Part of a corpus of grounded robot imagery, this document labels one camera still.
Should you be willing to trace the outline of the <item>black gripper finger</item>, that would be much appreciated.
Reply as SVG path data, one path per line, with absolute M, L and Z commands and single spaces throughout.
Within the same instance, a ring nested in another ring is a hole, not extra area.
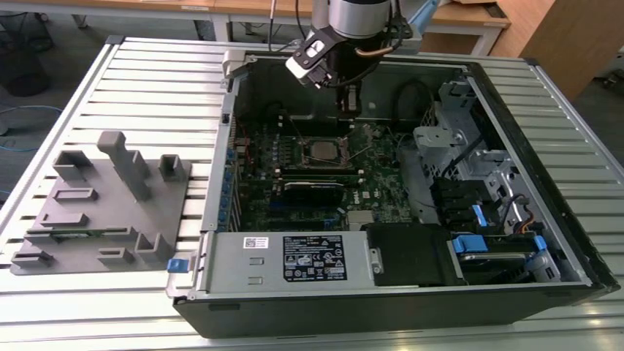
M 336 109 L 340 121 L 356 119 L 361 114 L 361 84 L 336 88 Z

